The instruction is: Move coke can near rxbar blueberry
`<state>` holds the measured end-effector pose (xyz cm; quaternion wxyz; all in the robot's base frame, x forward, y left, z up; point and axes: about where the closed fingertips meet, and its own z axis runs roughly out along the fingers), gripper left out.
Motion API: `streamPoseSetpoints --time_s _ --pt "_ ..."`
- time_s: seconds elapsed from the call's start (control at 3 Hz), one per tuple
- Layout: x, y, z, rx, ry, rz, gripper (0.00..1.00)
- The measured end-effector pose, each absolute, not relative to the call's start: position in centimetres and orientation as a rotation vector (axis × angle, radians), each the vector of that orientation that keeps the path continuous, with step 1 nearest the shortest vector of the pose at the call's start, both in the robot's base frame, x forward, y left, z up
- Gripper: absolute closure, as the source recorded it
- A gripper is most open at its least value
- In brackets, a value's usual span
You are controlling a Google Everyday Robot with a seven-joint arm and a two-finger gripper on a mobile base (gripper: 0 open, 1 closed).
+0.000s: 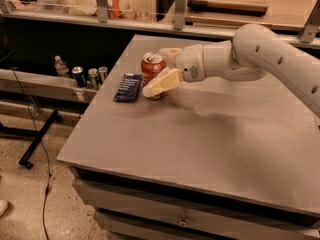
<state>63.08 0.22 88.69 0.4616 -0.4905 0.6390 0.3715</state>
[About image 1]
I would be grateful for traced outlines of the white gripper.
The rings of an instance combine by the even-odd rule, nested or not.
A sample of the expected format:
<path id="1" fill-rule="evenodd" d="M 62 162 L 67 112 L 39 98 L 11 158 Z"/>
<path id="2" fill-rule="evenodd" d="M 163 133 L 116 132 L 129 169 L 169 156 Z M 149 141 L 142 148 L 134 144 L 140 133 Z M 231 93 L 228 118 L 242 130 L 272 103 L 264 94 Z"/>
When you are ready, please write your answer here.
<path id="1" fill-rule="evenodd" d="M 182 50 L 181 48 L 161 48 L 159 53 L 164 56 L 167 64 L 177 68 L 163 69 L 143 88 L 143 95 L 154 97 L 179 86 L 184 80 L 186 82 L 204 80 L 206 76 L 202 52 L 203 46 L 199 44 L 184 47 Z"/>

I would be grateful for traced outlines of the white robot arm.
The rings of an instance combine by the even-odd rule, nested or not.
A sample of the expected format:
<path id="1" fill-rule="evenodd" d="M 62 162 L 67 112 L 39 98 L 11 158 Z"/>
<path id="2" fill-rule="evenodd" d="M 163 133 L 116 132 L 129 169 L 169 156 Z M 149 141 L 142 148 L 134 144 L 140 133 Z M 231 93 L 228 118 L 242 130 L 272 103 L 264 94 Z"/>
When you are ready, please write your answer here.
<path id="1" fill-rule="evenodd" d="M 320 60 L 281 40 L 270 29 L 246 24 L 231 41 L 196 44 L 173 52 L 162 48 L 171 69 L 164 69 L 144 88 L 154 97 L 179 86 L 210 77 L 254 81 L 272 74 L 316 116 L 320 117 Z"/>

